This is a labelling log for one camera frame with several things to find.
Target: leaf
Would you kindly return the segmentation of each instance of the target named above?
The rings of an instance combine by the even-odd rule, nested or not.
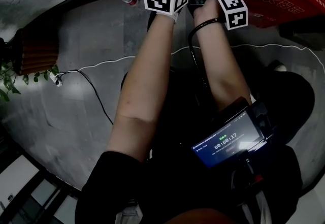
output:
[[[26,83],[26,85],[29,84],[29,77],[28,77],[28,75],[24,75],[24,76],[22,77],[22,80]]]
[[[52,72],[54,75],[56,75],[56,74],[59,73],[59,68],[57,67],[57,65],[54,65],[54,66],[52,67],[51,72]]]
[[[4,61],[1,62],[1,70],[6,71],[9,69],[8,64],[6,64]]]
[[[6,102],[9,102],[9,97],[8,97],[8,95],[2,90],[2,89],[0,89],[0,97],[4,100],[4,101],[6,101]]]
[[[5,74],[4,86],[6,87],[7,90],[11,90],[12,93],[20,94],[20,92],[18,91],[18,89],[16,89],[14,83],[12,82],[11,77],[8,74]]]

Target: timer display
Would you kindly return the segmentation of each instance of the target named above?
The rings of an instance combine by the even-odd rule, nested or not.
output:
[[[212,167],[238,152],[249,150],[262,139],[247,112],[243,112],[223,128],[194,145],[192,150],[207,167]]]

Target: green plant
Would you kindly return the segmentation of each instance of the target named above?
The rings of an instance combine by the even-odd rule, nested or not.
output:
[[[1,60],[1,69],[0,69],[0,82],[3,83],[4,87],[7,91],[0,89],[0,99],[8,102],[9,96],[8,94],[11,92],[12,94],[21,94],[18,89],[15,87],[15,82],[17,77],[19,77],[13,70],[13,58],[12,58],[12,48],[6,44],[2,38],[0,38],[0,60]],[[44,71],[44,72],[36,72],[34,73],[34,82],[39,81],[39,77],[43,75],[45,80],[48,80],[48,72],[52,72],[53,74],[58,74],[59,70],[57,65],[54,65],[52,68]],[[29,75],[22,76],[22,80],[29,84]]]

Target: floor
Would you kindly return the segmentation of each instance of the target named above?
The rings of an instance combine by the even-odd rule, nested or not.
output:
[[[60,70],[136,55],[146,35],[148,17],[149,11],[141,5],[131,8],[120,0],[100,0],[69,11],[62,17],[58,30]],[[192,28],[191,15],[183,11],[174,31],[174,51],[187,46],[187,34]],[[250,26],[230,31],[228,36],[231,45],[294,44],[282,39],[276,28]],[[325,165],[325,75],[322,67],[308,50],[240,47],[234,52],[241,57],[253,52],[265,65],[278,59],[314,88],[313,114],[290,142],[300,163],[304,185],[308,185]],[[318,52],[317,55],[325,63],[325,54]],[[125,59],[84,70],[111,118],[115,115],[122,78],[132,61]],[[172,65],[190,69],[189,52],[183,50],[174,55]],[[14,140],[50,172],[81,189],[105,150],[111,131],[111,124],[93,89],[78,73],[65,75],[62,87],[44,79],[31,82],[29,86],[17,79],[16,85],[21,95],[11,95],[9,103],[0,105],[1,123]]]

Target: forearm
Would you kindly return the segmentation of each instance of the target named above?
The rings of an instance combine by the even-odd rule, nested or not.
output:
[[[196,18],[196,25],[206,21]],[[222,110],[239,97],[249,103],[249,89],[220,23],[209,24],[198,32],[204,65],[213,97]]]
[[[145,122],[157,121],[165,101],[174,20],[157,15],[130,69],[117,114]]]
[[[167,94],[173,28],[167,16],[154,19],[125,79],[108,150],[147,158]]]

